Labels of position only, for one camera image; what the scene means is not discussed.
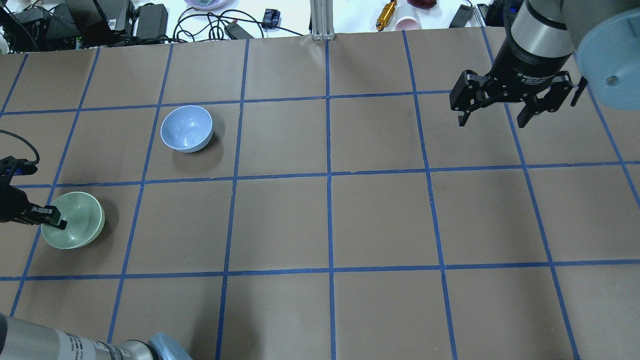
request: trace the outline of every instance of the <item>bowl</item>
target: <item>bowl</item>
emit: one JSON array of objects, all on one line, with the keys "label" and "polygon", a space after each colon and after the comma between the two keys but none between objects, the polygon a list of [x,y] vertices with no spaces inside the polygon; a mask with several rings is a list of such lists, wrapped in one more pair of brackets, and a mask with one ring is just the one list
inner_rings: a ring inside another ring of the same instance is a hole
[{"label": "bowl", "polygon": [[211,114],[200,106],[187,105],[173,110],[162,121],[160,137],[165,145],[180,152],[195,152],[213,136]]},{"label": "bowl", "polygon": [[184,0],[184,2],[187,3],[187,5],[200,10],[211,10],[211,9],[219,8],[223,6],[227,1],[228,0],[213,0],[213,2],[207,6],[200,6],[198,5],[199,3],[198,0]]},{"label": "bowl", "polygon": [[57,249],[75,249],[95,240],[104,227],[104,209],[100,202],[85,192],[70,192],[58,197],[51,205],[58,208],[67,228],[41,225],[42,237]]}]

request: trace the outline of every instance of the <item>metal bracket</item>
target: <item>metal bracket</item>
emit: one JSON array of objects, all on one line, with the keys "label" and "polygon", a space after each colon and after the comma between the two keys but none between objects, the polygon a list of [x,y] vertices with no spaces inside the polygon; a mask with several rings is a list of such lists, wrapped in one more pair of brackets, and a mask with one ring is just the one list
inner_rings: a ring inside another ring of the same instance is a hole
[{"label": "metal bracket", "polygon": [[311,0],[311,38],[333,40],[333,0]]}]

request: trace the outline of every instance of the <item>blue bowl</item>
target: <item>blue bowl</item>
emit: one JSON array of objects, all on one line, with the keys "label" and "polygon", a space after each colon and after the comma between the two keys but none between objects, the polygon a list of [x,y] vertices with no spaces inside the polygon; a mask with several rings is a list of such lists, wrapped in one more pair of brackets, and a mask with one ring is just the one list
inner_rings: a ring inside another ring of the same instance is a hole
[{"label": "blue bowl", "polygon": [[180,152],[195,152],[207,146],[213,136],[211,114],[200,106],[187,105],[173,110],[162,121],[162,141]]}]

